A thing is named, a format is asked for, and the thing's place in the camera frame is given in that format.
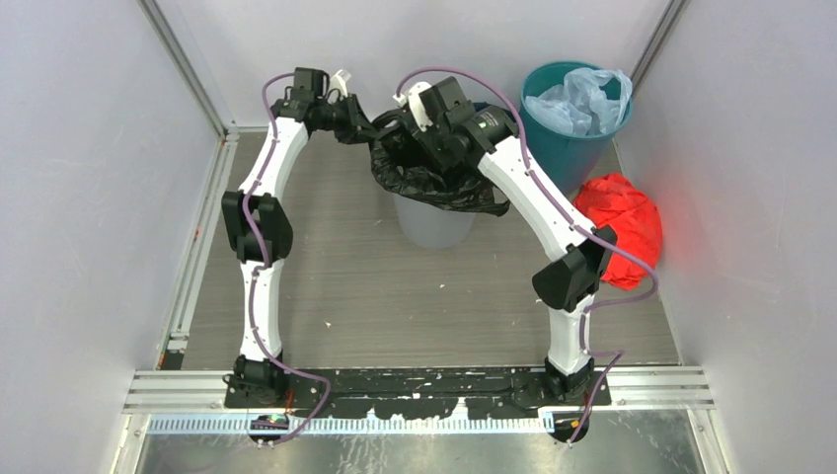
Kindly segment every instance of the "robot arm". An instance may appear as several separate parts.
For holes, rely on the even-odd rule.
[[[287,376],[265,359],[253,331],[247,329],[251,304],[262,342],[272,356],[281,358],[277,317],[279,277],[293,243],[293,229],[282,208],[281,198],[291,168],[315,130],[333,131],[338,141],[346,144],[364,143],[375,136],[375,129],[363,114],[357,97],[349,94],[345,87],[349,77],[342,70],[330,78],[324,71],[297,68],[293,86],[270,109],[275,117],[275,134],[269,127],[265,144],[247,179],[238,191],[227,192],[222,198],[221,209],[230,247],[241,264],[245,288],[245,331],[240,355],[228,380],[231,394],[241,393],[242,397],[252,394],[254,398],[264,400],[283,395],[287,386]],[[338,91],[337,99],[330,102],[335,90]],[[265,240],[267,262],[243,210],[245,195],[250,190],[253,192],[248,208]],[[256,268],[261,270],[251,299],[250,288]],[[235,406],[235,403],[228,397],[228,406]],[[250,402],[241,400],[241,403],[247,406]]]
[[[409,110],[405,115],[428,155],[428,166],[438,171],[462,164],[476,168],[505,193],[538,236],[551,262],[532,278],[535,291],[549,306],[548,383],[557,396],[575,392],[593,370],[593,360],[580,344],[580,318],[593,303],[610,251],[570,226],[538,188],[530,173],[546,174],[531,155],[529,169],[524,166],[517,126],[505,111],[489,106],[477,112],[452,77],[434,86],[417,83],[396,101]],[[616,243],[610,227],[596,229],[550,180],[542,185],[575,225]]]
[[[308,130],[304,123],[298,122],[293,118],[277,118],[276,119],[277,136],[273,135],[272,129],[267,134],[265,144],[262,147],[262,152],[259,153],[259,158],[253,166],[250,175],[239,187],[236,193],[236,213],[241,208],[238,202],[238,197],[242,197],[254,184],[257,179],[259,170],[265,164],[267,154],[270,151],[270,146],[275,140],[275,148],[273,150],[272,158],[267,164],[265,173],[262,176],[262,184],[253,192],[250,203],[255,205],[254,209],[259,210],[259,219],[264,221],[270,214],[265,214],[265,204],[269,205],[275,213],[281,212],[282,193],[287,183],[290,170],[296,162],[296,157],[299,152],[308,143]],[[287,222],[287,217],[278,217],[279,220]],[[287,224],[287,232],[284,240],[287,242],[287,249],[282,249],[274,254],[280,259],[272,262],[270,268],[261,271],[259,274],[259,281],[256,286],[256,294],[253,300],[253,314],[256,318],[256,325],[260,328],[260,334],[264,338],[263,342],[267,349],[273,356],[279,356],[282,352],[282,342],[279,337],[279,322],[276,318],[279,307],[279,277],[281,276],[282,267],[284,266],[284,257],[287,257],[287,252],[290,251],[290,244],[292,241],[292,232],[290,231],[290,224]],[[261,266],[261,255],[257,257],[246,256],[249,258],[256,258],[256,260],[245,260],[241,262],[241,275],[244,280],[244,294],[248,294],[251,280],[253,277],[253,270]],[[244,298],[244,314],[245,320],[250,311],[251,301],[249,298]],[[244,340],[241,343],[240,354],[249,360],[262,360],[265,355],[253,339],[253,333],[245,330]]]

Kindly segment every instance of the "black trash bag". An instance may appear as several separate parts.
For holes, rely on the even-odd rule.
[[[479,171],[464,164],[441,174],[428,169],[421,159],[424,150],[401,124],[382,131],[369,144],[369,154],[372,176],[390,193],[444,210],[496,216],[508,212],[509,201],[496,202],[494,183]]]

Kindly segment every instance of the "wood-grain floor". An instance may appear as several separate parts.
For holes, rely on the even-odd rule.
[[[264,135],[241,136],[229,189],[253,166]],[[618,171],[612,148],[594,171]],[[466,240],[427,251],[402,234],[392,197],[369,172],[364,145],[315,133],[282,203],[294,228],[281,276],[285,360],[300,367],[542,363],[547,309],[531,277],[546,256],[514,208],[478,215]],[[183,369],[230,368],[244,329],[239,264],[223,222],[215,229]],[[625,293],[602,285],[601,299]],[[623,363],[677,362],[662,306],[602,308],[591,344],[625,349]]]

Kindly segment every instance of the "black metal base plate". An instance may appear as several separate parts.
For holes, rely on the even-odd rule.
[[[333,416],[362,419],[371,409],[379,419],[395,414],[407,420],[450,416],[460,398],[468,407],[472,420],[518,419],[537,417],[544,406],[576,406],[586,403],[600,371],[587,382],[587,390],[573,398],[553,396],[547,388],[543,367],[480,367],[480,368],[374,368],[306,370],[332,381],[329,403],[318,418]],[[238,393],[227,389],[227,408],[283,408],[289,406],[297,417],[306,416],[320,401],[324,387],[319,382],[290,376],[288,394],[253,396],[250,406],[241,406]],[[594,405],[609,405],[610,392],[599,390]]]
[[[224,376],[224,381],[227,383],[226,408],[275,408],[284,406],[287,401],[287,393],[276,394],[268,387],[248,385],[232,375]]]

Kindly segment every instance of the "white wall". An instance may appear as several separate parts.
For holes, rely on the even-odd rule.
[[[837,466],[835,24],[833,2],[691,2],[619,136],[743,473]]]
[[[102,472],[217,138],[134,0],[0,7],[0,472]]]
[[[295,66],[348,69],[354,74],[349,89],[370,116],[392,109],[401,78],[427,65],[478,73],[515,102],[526,74],[546,62],[579,59],[630,72],[668,2],[160,3],[209,84],[213,102],[228,108],[240,126],[265,126],[260,90],[267,79]],[[280,94],[281,86],[274,93]],[[477,87],[466,93],[488,97]]]

